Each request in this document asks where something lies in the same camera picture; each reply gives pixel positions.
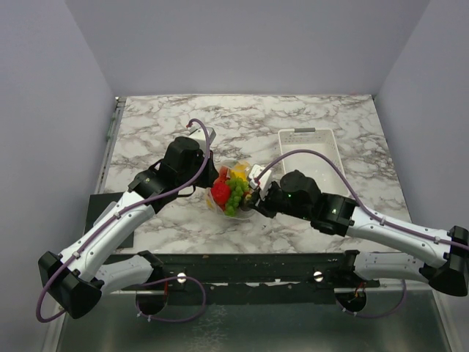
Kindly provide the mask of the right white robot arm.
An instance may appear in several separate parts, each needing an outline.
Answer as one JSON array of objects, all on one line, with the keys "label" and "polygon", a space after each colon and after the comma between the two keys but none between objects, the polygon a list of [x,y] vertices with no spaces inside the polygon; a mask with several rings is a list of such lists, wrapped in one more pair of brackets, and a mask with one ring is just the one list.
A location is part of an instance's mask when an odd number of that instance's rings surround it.
[{"label": "right white robot arm", "polygon": [[468,230],[420,227],[386,218],[359,201],[323,193],[314,179],[295,170],[279,182],[255,166],[248,175],[250,208],[273,218],[281,213],[308,221],[326,235],[359,238],[391,248],[391,253],[359,253],[336,269],[338,281],[352,287],[374,279],[409,279],[427,283],[450,296],[468,295]]}]

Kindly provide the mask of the yellow bell pepper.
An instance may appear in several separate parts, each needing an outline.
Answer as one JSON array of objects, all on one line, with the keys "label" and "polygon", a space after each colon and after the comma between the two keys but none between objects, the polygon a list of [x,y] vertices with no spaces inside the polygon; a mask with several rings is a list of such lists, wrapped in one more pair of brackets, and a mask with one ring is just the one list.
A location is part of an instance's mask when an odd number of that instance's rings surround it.
[{"label": "yellow bell pepper", "polygon": [[251,165],[248,162],[237,162],[230,168],[230,178],[239,178],[243,181],[248,180]]}]

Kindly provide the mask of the green grape bunch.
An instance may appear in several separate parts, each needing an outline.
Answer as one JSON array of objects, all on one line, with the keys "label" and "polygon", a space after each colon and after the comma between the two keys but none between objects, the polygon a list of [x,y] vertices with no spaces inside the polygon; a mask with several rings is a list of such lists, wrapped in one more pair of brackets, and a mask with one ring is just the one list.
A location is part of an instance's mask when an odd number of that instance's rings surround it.
[{"label": "green grape bunch", "polygon": [[231,195],[224,205],[224,213],[227,216],[235,216],[242,205],[243,199],[249,193],[248,182],[239,178],[231,178],[226,184],[231,189]]}]

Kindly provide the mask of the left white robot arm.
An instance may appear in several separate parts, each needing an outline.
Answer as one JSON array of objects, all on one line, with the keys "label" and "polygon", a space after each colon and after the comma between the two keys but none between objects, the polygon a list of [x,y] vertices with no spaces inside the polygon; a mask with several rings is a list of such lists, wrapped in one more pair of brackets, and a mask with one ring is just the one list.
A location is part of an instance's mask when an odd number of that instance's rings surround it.
[{"label": "left white robot arm", "polygon": [[108,293],[128,287],[156,288],[162,266],[149,252],[108,264],[118,246],[187,187],[209,188],[216,178],[210,145],[213,136],[178,136],[162,159],[139,172],[128,190],[111,203],[93,227],[59,254],[46,252],[38,261],[43,289],[36,306],[50,295],[70,317],[81,318]]}]

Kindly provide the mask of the clear zip top bag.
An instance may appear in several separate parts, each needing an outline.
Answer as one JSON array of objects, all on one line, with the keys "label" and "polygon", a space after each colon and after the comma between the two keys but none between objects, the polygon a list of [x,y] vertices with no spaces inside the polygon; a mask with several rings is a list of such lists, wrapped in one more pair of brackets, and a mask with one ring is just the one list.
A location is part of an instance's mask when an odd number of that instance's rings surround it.
[{"label": "clear zip top bag", "polygon": [[216,166],[218,176],[205,192],[208,208],[218,216],[246,221],[254,211],[247,206],[252,189],[248,182],[251,165],[247,161],[228,160]]}]

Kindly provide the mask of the red watermelon slice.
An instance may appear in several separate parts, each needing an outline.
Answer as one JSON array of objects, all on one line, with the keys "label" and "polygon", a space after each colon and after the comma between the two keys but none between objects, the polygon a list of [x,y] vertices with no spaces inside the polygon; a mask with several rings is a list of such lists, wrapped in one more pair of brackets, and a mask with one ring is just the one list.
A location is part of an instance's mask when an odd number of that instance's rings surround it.
[{"label": "red watermelon slice", "polygon": [[228,180],[230,180],[230,168],[226,166],[222,166],[219,170],[218,177],[215,179],[213,186],[218,184],[225,184]]}]

